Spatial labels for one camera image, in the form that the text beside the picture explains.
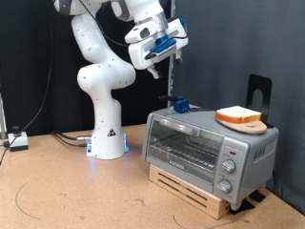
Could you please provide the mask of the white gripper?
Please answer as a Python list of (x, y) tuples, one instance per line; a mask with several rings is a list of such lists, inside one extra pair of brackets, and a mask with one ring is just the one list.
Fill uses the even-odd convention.
[(168, 28), (158, 31), (153, 22), (134, 26), (128, 33), (129, 54), (133, 66), (138, 70), (147, 69), (154, 79), (161, 74), (153, 66), (174, 54), (176, 65), (183, 63), (181, 49), (188, 44), (186, 22), (176, 18), (168, 23)]

